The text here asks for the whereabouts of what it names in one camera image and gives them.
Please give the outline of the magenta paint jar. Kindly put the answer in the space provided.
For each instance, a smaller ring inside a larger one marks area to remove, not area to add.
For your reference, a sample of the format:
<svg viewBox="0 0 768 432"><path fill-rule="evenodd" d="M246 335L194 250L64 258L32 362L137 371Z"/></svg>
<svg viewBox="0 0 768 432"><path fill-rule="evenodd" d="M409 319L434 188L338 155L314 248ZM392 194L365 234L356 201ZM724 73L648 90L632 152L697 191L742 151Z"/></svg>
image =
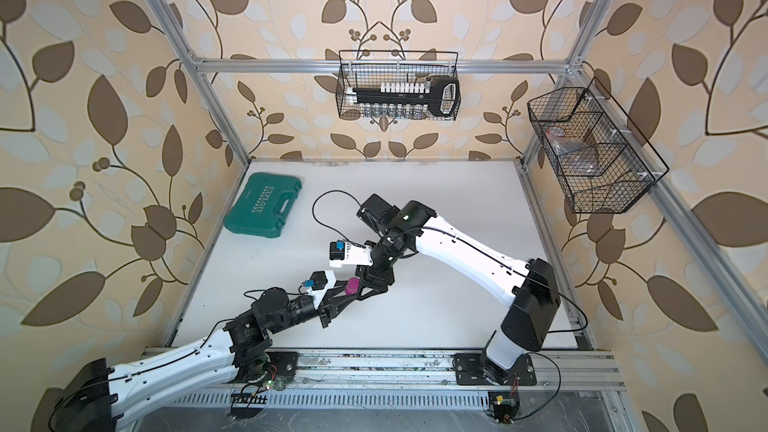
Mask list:
<svg viewBox="0 0 768 432"><path fill-rule="evenodd" d="M360 288L360 279L358 277L352 277L347 281L344 292L347 296L357 296Z"/></svg>

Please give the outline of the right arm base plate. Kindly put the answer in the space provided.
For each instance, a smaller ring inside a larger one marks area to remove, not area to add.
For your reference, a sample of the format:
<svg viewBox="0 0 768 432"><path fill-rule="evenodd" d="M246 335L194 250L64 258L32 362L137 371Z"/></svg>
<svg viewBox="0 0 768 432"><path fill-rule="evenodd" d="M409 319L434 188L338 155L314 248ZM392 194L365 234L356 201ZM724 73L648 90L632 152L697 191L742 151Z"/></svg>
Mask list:
<svg viewBox="0 0 768 432"><path fill-rule="evenodd" d="M521 355L508 369L504 369L482 352L457 353L452 356L452 368L456 382L460 386L497 385L511 387L513 383L519 386L534 386L537 384L535 369L531 357Z"/></svg>

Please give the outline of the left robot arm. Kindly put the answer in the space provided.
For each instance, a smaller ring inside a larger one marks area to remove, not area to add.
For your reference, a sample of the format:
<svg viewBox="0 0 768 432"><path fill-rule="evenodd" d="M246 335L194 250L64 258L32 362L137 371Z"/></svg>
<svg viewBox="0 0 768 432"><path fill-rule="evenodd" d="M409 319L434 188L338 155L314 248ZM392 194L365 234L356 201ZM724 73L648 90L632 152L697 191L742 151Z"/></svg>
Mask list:
<svg viewBox="0 0 768 432"><path fill-rule="evenodd" d="M360 293L345 284L291 295L273 287L250 308L216 323L209 334L186 346L131 363L84 366L53 406L51 431L118 431L154 410L199 389L233 382L269 390L281 366L267 351L273 335L319 319L328 326Z"/></svg>

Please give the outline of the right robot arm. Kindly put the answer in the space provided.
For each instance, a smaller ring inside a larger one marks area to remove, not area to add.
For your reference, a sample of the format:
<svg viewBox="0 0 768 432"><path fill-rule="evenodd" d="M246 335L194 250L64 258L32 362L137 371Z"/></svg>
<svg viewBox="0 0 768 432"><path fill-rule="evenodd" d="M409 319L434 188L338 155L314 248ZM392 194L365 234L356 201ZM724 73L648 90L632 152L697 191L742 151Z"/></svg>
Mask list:
<svg viewBox="0 0 768 432"><path fill-rule="evenodd" d="M503 384L518 360L542 349L561 304L553 267L536 258L508 257L472 239L434 209L410 201L398 208L373 194L359 206L358 218L379 235L369 265L357 272L364 286L392 284L395 263L411 251L436 259L482 286L507 314L481 353L488 379Z"/></svg>

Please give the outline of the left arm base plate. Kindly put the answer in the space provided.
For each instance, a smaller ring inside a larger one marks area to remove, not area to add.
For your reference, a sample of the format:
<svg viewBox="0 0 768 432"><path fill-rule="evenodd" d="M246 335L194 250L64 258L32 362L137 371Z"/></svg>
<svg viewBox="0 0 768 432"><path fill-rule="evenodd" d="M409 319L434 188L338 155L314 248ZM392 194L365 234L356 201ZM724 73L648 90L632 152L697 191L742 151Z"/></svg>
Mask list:
<svg viewBox="0 0 768 432"><path fill-rule="evenodd" d="M249 359L238 368L237 382L253 382L266 386L280 380L291 382L297 372L299 353L297 351L266 351Z"/></svg>

